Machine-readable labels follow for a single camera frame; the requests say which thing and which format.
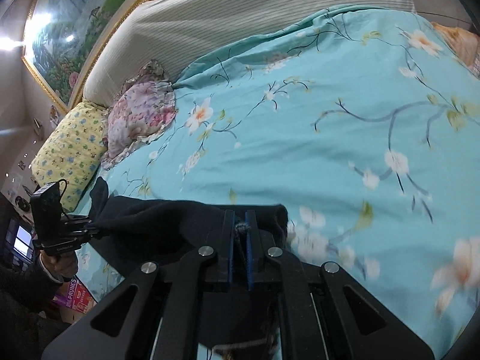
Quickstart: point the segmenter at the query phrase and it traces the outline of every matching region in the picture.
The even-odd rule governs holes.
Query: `bedsheet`
[[[199,58],[174,89],[172,127],[100,171],[112,193],[282,203],[294,253],[339,262],[445,354],[479,302],[480,82],[428,21],[324,9]],[[79,256],[97,300],[121,280]]]

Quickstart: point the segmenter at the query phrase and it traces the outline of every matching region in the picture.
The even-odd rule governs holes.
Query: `fabric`
[[[255,210],[259,228],[270,231],[277,245],[282,247],[287,237],[287,210],[281,205],[210,206],[181,200],[109,197],[102,178],[97,179],[90,197],[89,218],[109,233],[90,244],[123,276],[147,260],[161,264],[179,261],[192,248],[208,244],[210,233],[222,227],[225,210],[234,210],[239,217]]]
[[[432,25],[442,35],[460,61],[475,76],[480,77],[478,66],[480,61],[480,36],[458,27],[450,28],[437,23],[432,23]]]
[[[104,109],[84,100],[68,112],[32,161],[32,174],[42,187],[66,179],[61,198],[64,209],[73,211],[95,174],[106,147],[102,142]]]
[[[43,259],[42,259],[42,256],[40,255],[40,257],[38,258],[38,262],[40,264],[40,266],[42,267],[43,269],[43,272],[45,272],[45,274],[49,277],[50,280],[52,280],[54,283],[57,283],[57,284],[63,284],[64,283],[64,280],[63,280],[63,276],[60,275],[58,272],[55,272],[55,274],[52,274],[48,269],[47,267],[45,267],[45,264],[43,263]]]
[[[480,299],[480,81],[428,21],[332,7],[201,57],[173,87],[169,130],[99,172],[114,195],[282,204],[295,254],[340,263],[445,354]],[[79,278],[98,288],[102,268]]]
[[[38,260],[24,273],[0,266],[0,357],[40,360],[45,347],[69,325],[37,313],[60,284],[44,273]]]
[[[259,33],[275,32],[334,4],[413,11],[412,0],[156,0],[140,5],[115,32],[85,83],[86,99],[109,107],[123,82],[156,59],[174,82],[199,56]]]
[[[168,74],[157,61],[123,84],[109,110],[103,142],[108,146],[102,166],[110,169],[142,144],[163,134],[174,119],[175,95]]]

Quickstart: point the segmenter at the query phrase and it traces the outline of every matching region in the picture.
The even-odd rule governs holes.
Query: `yellow patterned pillow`
[[[61,199],[73,211],[107,148],[102,142],[104,108],[84,100],[68,112],[32,161],[32,173],[40,184],[67,180]]]

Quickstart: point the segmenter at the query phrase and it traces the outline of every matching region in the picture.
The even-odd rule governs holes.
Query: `pillow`
[[[32,161],[39,185],[67,180],[61,204],[73,211],[100,164],[106,148],[102,142],[104,108],[84,100],[59,123]]]
[[[441,33],[457,57],[476,77],[479,77],[480,36],[459,27],[450,28],[437,23],[431,25]]]
[[[109,110],[103,137],[108,149],[102,166],[110,169],[141,145],[160,137],[176,114],[167,73],[157,61],[148,62],[135,78],[123,84]]]

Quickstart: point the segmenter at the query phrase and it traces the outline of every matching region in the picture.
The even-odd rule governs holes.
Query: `ruffled pillowcase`
[[[177,114],[175,94],[167,72],[157,61],[123,84],[109,108],[102,167],[110,169],[132,152],[159,138]]]

